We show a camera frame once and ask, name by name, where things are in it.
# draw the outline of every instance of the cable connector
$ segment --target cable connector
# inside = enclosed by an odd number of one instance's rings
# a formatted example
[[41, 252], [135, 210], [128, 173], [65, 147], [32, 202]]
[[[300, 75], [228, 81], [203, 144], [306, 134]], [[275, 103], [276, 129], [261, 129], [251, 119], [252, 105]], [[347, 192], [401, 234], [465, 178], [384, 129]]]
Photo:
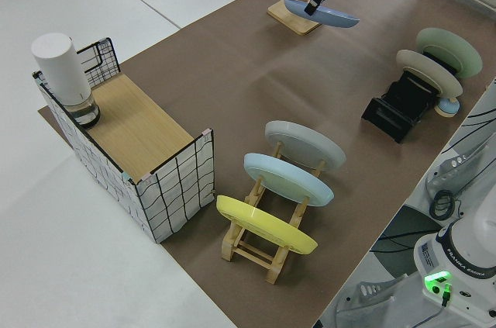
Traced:
[[444, 292], [443, 292], [443, 303], [441, 304], [442, 307], [446, 307], [448, 305], [448, 301], [451, 298], [451, 284], [446, 283], [444, 286]]

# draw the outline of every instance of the wooden block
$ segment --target wooden block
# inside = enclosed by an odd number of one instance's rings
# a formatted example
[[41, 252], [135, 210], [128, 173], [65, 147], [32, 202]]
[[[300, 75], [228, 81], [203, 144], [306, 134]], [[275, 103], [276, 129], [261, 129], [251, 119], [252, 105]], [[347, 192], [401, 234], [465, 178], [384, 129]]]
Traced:
[[265, 281], [275, 284], [276, 279], [282, 271], [286, 257], [288, 256], [289, 250], [287, 248], [279, 247], [277, 249], [276, 255], [270, 264], [270, 267], [265, 275]]
[[88, 134], [135, 182], [193, 141], [125, 74], [92, 94], [101, 117]]
[[279, 2], [273, 4], [267, 10], [267, 13], [284, 24], [287, 28], [301, 36], [310, 33], [312, 30], [320, 26], [320, 23], [296, 16], [287, 10], [284, 5], [284, 0], [280, 0]]

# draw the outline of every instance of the wire grid basket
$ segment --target wire grid basket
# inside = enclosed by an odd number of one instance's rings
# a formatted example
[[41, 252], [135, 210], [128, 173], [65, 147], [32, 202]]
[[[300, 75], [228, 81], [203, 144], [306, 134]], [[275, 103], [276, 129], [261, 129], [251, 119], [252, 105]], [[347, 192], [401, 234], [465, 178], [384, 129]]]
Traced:
[[[120, 72], [109, 38], [79, 50], [77, 55], [91, 87]], [[81, 163], [153, 241], [159, 243], [176, 233], [214, 199], [213, 130], [207, 129], [134, 182], [57, 101], [41, 71], [33, 77]]]

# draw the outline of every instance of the light blue plate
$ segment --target light blue plate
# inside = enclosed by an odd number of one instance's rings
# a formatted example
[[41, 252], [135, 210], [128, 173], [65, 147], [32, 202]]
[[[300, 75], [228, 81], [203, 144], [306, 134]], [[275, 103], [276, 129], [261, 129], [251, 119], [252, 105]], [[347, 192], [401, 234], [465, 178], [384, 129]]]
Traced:
[[293, 202], [308, 197], [308, 205], [324, 206], [334, 199], [332, 190], [317, 177], [275, 157], [246, 154], [244, 167], [253, 180], [262, 177], [262, 186]]
[[317, 10], [310, 16], [305, 12], [305, 7], [307, 2], [298, 0], [284, 0], [284, 5], [286, 9], [297, 16], [301, 16], [307, 20], [313, 22], [325, 24], [327, 26], [350, 28], [355, 26], [360, 20], [354, 16], [346, 14], [345, 12], [339, 12], [337, 10], [332, 10], [326, 8], [325, 6], [319, 6]]

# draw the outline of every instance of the grid pattern fabric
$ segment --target grid pattern fabric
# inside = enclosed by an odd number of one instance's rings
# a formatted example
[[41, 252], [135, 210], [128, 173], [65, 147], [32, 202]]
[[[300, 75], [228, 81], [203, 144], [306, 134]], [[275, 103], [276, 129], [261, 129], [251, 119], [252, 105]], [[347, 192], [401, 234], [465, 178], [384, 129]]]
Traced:
[[[110, 39], [94, 43], [77, 54], [92, 87], [119, 73]], [[81, 163], [155, 242], [177, 232], [214, 199], [211, 129], [135, 183], [55, 99], [43, 74], [38, 71], [33, 77]]]
[[137, 185], [157, 242], [214, 199], [213, 132], [206, 131]]
[[496, 133], [496, 79], [487, 87], [484, 97], [481, 97], [472, 108], [460, 128], [453, 135], [443, 151], [454, 149], [457, 154], [469, 150], [484, 142]]

